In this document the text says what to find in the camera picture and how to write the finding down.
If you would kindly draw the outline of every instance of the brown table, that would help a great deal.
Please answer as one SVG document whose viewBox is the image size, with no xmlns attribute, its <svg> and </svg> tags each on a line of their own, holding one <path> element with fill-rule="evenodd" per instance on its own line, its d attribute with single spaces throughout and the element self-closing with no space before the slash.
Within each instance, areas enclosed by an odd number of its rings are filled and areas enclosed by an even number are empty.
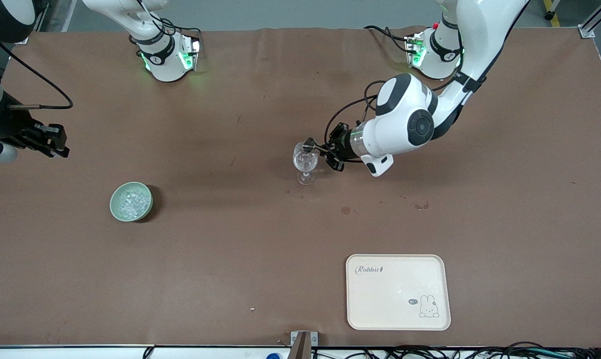
<svg viewBox="0 0 601 359">
<path fill-rule="evenodd" d="M 303 187 L 294 144 L 405 71 L 403 54 L 366 30 L 203 35 L 200 72 L 171 84 L 123 32 L 36 34 L 16 49 L 76 105 L 33 112 L 66 127 L 68 159 L 0 164 L 0 344 L 274 345 L 305 329 L 324 345 L 601 346 L 592 41 L 514 30 L 446 136 L 381 178 L 321 163 Z M 23 103 L 63 102 L 16 63 L 3 84 Z M 157 211 L 117 222 L 109 198 L 133 180 L 152 184 Z M 351 329 L 355 253 L 439 255 L 450 329 Z"/>
</svg>

